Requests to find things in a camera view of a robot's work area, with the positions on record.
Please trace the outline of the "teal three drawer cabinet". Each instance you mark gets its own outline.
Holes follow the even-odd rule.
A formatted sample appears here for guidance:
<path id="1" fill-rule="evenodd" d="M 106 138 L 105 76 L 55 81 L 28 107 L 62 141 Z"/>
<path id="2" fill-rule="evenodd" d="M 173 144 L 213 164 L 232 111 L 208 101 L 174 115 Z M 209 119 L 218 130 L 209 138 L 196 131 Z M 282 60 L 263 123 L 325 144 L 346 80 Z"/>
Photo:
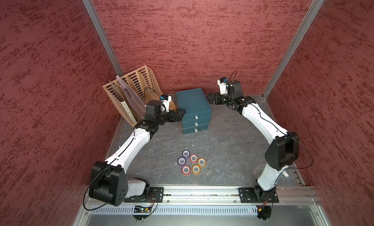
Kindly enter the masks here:
<path id="1" fill-rule="evenodd" d="M 211 107 L 202 88 L 179 91 L 175 96 L 179 109 L 185 111 L 180 122 L 182 133 L 185 135 L 207 130 Z"/>

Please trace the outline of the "purple tape roll back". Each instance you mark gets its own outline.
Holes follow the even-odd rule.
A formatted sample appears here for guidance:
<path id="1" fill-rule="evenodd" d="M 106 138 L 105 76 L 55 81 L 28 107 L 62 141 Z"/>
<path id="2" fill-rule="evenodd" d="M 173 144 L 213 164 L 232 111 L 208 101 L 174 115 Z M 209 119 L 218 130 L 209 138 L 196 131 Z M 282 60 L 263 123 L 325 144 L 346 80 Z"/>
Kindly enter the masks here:
<path id="1" fill-rule="evenodd" d="M 182 156 L 183 156 L 185 159 L 187 159 L 187 158 L 189 158 L 189 157 L 191 156 L 191 152 L 190 152 L 189 150 L 184 150 L 184 151 L 182 152 Z"/>

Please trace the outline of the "purple tape roll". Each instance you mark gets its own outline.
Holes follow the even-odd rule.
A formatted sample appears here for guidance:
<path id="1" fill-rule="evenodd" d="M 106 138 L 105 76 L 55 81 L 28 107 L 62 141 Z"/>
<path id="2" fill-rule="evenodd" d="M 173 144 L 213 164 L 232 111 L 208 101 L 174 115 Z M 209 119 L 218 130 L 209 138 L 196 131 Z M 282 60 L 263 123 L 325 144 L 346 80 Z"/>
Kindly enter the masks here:
<path id="1" fill-rule="evenodd" d="M 177 163 L 179 166 L 183 167 L 186 165 L 186 159 L 184 157 L 180 157 L 178 158 Z"/>
<path id="2" fill-rule="evenodd" d="M 189 158 L 189 157 L 191 156 L 191 152 L 190 152 L 189 150 L 184 150 L 184 151 L 182 152 L 182 156 L 183 156 L 185 159 L 187 159 L 187 158 Z"/>

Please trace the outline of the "orange tape roll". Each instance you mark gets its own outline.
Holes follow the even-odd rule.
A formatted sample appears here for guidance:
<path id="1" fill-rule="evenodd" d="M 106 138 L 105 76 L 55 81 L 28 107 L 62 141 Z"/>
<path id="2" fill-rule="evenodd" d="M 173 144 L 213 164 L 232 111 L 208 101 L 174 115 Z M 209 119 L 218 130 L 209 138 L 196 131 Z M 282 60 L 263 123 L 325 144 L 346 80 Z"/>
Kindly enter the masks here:
<path id="1" fill-rule="evenodd" d="M 191 172 L 195 175 L 199 175 L 201 173 L 201 167 L 199 165 L 194 165 Z"/>
<path id="2" fill-rule="evenodd" d="M 205 167 L 206 166 L 206 160 L 204 158 L 199 158 L 197 162 L 199 167 Z"/>

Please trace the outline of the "orange tape roll front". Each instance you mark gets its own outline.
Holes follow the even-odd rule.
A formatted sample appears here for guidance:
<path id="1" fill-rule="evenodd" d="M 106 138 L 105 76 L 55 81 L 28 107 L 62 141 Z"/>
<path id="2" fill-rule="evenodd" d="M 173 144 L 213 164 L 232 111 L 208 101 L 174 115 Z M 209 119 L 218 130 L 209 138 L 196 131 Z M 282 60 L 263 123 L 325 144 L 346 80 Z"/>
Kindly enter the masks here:
<path id="1" fill-rule="evenodd" d="M 199 175 L 201 173 L 201 167 L 199 165 L 194 165 L 191 172 L 195 175 Z"/>

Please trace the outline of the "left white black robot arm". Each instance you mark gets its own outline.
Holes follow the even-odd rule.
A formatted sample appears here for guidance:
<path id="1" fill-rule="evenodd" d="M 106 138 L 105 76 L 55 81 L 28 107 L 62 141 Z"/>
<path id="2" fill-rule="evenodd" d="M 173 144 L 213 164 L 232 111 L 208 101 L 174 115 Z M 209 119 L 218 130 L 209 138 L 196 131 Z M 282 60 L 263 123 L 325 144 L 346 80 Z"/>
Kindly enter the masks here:
<path id="1" fill-rule="evenodd" d="M 91 170 L 88 187 L 90 198 L 118 206 L 132 197 L 148 198 L 150 184 L 143 179 L 128 179 L 127 170 L 140 150 L 153 138 L 161 125 L 180 122 L 186 111 L 170 110 L 166 102 L 152 100 L 146 105 L 145 116 L 136 123 L 126 142 L 104 162 L 97 161 Z"/>

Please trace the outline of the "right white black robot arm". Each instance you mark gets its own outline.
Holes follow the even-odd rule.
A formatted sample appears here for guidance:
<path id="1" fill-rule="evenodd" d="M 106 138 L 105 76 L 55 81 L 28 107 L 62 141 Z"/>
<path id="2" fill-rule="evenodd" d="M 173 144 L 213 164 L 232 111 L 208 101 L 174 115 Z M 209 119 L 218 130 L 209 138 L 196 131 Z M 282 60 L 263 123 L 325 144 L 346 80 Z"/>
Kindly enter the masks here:
<path id="1" fill-rule="evenodd" d="M 266 166 L 256 180 L 252 196 L 256 201 L 274 197 L 276 184 L 281 175 L 291 168 L 299 157 L 299 136 L 289 132 L 272 120 L 250 96 L 244 96 L 241 83 L 222 77 L 217 80 L 219 93 L 210 93 L 210 104 L 226 105 L 248 119 L 263 134 L 269 143 L 265 153 Z"/>

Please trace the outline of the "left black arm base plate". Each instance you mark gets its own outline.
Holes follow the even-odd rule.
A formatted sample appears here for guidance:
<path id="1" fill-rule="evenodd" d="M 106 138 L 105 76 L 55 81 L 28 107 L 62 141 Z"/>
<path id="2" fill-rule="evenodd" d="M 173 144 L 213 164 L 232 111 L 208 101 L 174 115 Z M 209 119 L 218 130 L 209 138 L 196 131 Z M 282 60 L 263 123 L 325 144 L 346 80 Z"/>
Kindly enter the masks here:
<path id="1" fill-rule="evenodd" d="M 161 203 L 163 201 L 164 188 L 150 187 L 140 196 L 126 198 L 125 203 Z"/>

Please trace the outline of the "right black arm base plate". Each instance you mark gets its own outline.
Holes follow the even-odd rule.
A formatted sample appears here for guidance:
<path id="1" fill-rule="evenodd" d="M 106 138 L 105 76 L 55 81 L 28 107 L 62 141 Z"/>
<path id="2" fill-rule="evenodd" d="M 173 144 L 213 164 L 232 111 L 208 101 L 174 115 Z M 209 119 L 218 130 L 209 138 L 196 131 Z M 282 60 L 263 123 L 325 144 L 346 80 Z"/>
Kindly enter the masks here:
<path id="1" fill-rule="evenodd" d="M 276 188 L 264 191 L 261 187 L 255 186 L 250 188 L 238 188 L 238 192 L 241 203 L 279 203 Z"/>

